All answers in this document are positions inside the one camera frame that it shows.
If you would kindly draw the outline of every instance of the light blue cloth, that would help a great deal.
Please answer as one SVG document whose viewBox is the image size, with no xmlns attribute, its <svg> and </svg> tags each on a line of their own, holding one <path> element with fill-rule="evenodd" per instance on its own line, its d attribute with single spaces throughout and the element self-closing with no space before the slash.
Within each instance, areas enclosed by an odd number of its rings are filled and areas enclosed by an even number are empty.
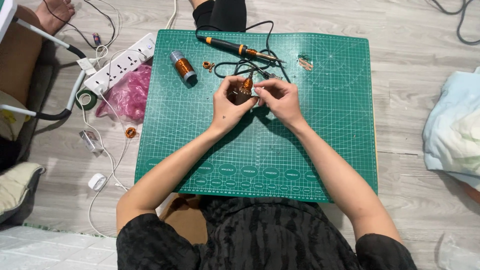
<svg viewBox="0 0 480 270">
<path fill-rule="evenodd" d="M 423 130 L 425 165 L 480 191 L 480 67 L 454 72 Z"/>
</svg>

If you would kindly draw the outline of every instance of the woman's right hand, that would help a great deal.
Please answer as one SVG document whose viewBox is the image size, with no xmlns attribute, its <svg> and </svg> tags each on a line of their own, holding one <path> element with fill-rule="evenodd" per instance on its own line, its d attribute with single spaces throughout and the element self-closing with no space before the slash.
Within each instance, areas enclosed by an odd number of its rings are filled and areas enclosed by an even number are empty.
<svg viewBox="0 0 480 270">
<path fill-rule="evenodd" d="M 298 88 L 278 79 L 268 79 L 253 85 L 260 97 L 259 106 L 266 104 L 287 127 L 305 123 L 300 111 Z"/>
</svg>

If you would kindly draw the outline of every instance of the woman's left hand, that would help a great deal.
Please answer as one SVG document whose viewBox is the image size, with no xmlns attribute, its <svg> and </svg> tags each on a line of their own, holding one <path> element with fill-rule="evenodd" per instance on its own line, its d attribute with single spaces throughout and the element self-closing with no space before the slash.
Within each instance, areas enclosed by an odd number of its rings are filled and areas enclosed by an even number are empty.
<svg viewBox="0 0 480 270">
<path fill-rule="evenodd" d="M 227 76 L 223 79 L 217 92 L 213 95 L 213 119 L 209 129 L 227 134 L 240 121 L 242 116 L 258 102 L 258 97 L 252 97 L 245 103 L 234 105 L 227 98 L 236 88 L 240 88 L 245 78 Z"/>
</svg>

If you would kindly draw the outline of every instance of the power outlet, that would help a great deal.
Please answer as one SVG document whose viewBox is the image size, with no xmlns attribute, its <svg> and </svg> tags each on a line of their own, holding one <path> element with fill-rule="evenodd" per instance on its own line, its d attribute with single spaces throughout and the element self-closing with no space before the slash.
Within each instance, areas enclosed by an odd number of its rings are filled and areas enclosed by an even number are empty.
<svg viewBox="0 0 480 270">
<path fill-rule="evenodd" d="M 152 58 L 155 51 L 154 35 L 152 33 L 147 34 L 129 49 L 134 51 L 126 50 L 122 52 L 112 62 L 86 79 L 84 85 L 97 95 L 105 94 L 128 71 L 136 70 L 141 63 Z"/>
</svg>

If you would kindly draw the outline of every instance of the black pants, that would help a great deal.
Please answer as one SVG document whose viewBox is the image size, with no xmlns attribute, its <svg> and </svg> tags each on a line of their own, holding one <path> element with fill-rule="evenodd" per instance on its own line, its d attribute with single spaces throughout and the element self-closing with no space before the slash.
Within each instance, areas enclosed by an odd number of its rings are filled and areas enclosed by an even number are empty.
<svg viewBox="0 0 480 270">
<path fill-rule="evenodd" d="M 193 11 L 195 25 L 211 25 L 222 31 L 238 32 L 247 28 L 247 7 L 245 0 L 209 0 Z M 217 31 L 212 27 L 201 30 Z"/>
</svg>

